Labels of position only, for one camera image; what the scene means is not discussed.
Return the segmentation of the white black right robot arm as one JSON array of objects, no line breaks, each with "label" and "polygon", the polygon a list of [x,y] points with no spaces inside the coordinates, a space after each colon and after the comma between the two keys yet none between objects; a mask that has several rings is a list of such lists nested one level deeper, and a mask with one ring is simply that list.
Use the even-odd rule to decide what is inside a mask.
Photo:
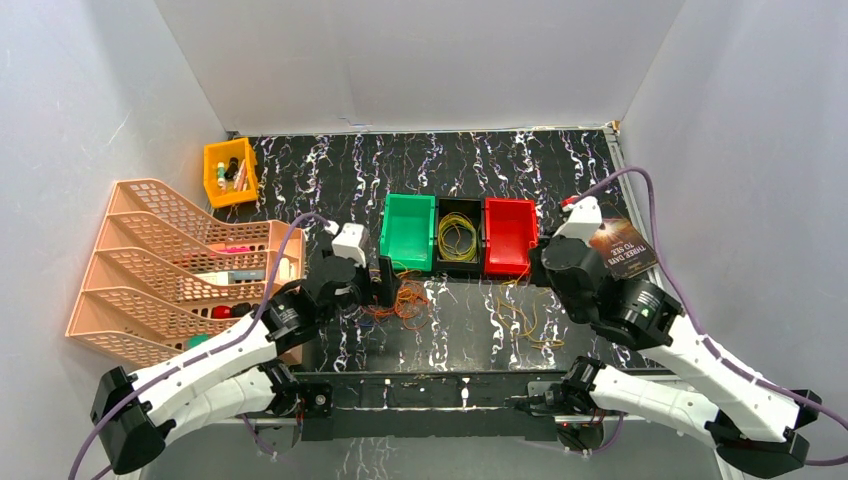
[{"label": "white black right robot arm", "polygon": [[530,249],[530,281],[548,287],[569,318],[598,336],[652,359],[690,390],[632,377],[579,356],[558,383],[530,383],[524,410],[534,415],[612,410],[672,428],[712,448],[734,468],[772,479],[806,465],[799,429],[817,420],[810,390],[774,392],[759,375],[695,330],[679,301],[656,284],[616,279],[584,241],[556,236]]}]

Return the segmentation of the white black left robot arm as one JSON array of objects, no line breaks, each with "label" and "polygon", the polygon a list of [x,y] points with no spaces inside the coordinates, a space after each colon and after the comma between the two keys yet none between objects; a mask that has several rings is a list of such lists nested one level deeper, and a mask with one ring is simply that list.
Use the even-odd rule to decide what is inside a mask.
[{"label": "white black left robot arm", "polygon": [[286,416],[302,395],[281,356],[317,336],[342,309],[389,307],[400,280],[392,260],[370,268],[327,255],[306,277],[265,297],[235,324],[175,357],[133,372],[104,373],[84,445],[100,442],[107,471],[123,475],[155,460],[178,438],[221,419],[269,411]]}]

